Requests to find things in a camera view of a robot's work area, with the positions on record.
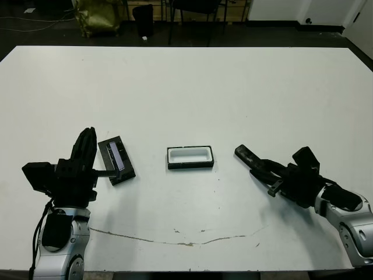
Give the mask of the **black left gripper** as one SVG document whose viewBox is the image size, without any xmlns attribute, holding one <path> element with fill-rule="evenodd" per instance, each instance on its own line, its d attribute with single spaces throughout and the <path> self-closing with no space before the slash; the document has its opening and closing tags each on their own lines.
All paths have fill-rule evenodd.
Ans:
<svg viewBox="0 0 373 280">
<path fill-rule="evenodd" d="M 56 206 L 87 206 L 95 201 L 93 188 L 100 177 L 117 178 L 120 172 L 96 170 L 93 167 L 97 153 L 97 136 L 93 127 L 85 128 L 72 148 L 71 159 L 60 159 L 55 169 L 57 177 L 52 185 Z"/>
</svg>

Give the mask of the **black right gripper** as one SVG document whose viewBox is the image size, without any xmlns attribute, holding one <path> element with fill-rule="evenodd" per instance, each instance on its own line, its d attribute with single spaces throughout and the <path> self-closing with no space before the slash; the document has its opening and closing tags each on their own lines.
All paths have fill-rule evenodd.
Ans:
<svg viewBox="0 0 373 280">
<path fill-rule="evenodd" d="M 283 166 L 269 159 L 261 159 L 250 173 L 264 184 L 270 185 L 268 194 L 277 193 L 292 200 L 300 207 L 315 206 L 316 196 L 322 189 L 322 179 L 317 166 Z"/>
</svg>

